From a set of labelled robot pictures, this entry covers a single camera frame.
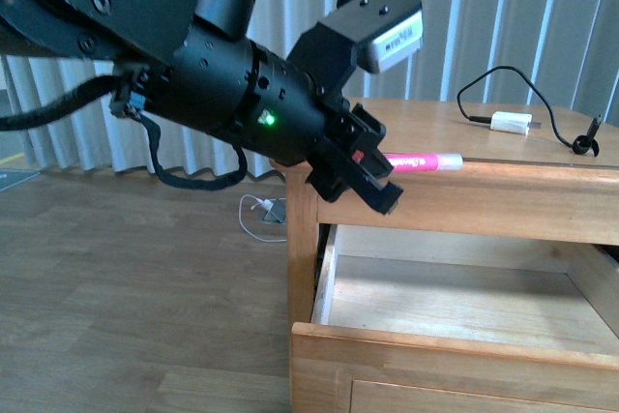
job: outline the drawer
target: drawer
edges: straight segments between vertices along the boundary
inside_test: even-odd
[[[294,411],[619,411],[619,266],[593,246],[338,226]]]

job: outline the drawer front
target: drawer front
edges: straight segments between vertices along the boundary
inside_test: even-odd
[[[619,411],[619,358],[607,355],[295,323],[291,364],[295,413]],[[372,409],[369,389],[386,388],[359,381],[391,385],[402,404],[475,406]]]
[[[577,406],[354,381],[350,413],[603,413]]]

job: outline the vertical blind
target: vertical blind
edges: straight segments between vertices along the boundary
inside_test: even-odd
[[[553,105],[619,124],[619,0],[422,0],[424,46],[379,75],[357,72],[348,96],[453,101],[496,65],[521,68]],[[285,55],[334,0],[258,0],[251,33]],[[498,72],[466,100],[537,103],[515,74]]]
[[[452,101],[457,90],[495,65],[530,75],[551,104],[619,124],[619,0],[422,0],[424,46],[379,75],[357,71],[345,88],[351,97]],[[335,0],[257,0],[249,36],[285,56],[301,33],[335,7]],[[49,102],[106,63],[3,57],[14,110]],[[471,89],[466,100],[536,103],[516,75],[499,72]],[[189,173],[234,169],[225,144],[162,122],[161,161]],[[111,164],[115,170],[149,165],[145,135],[109,115],[102,100],[70,119],[22,135],[29,160],[42,166]],[[251,172],[270,169],[250,157]]]

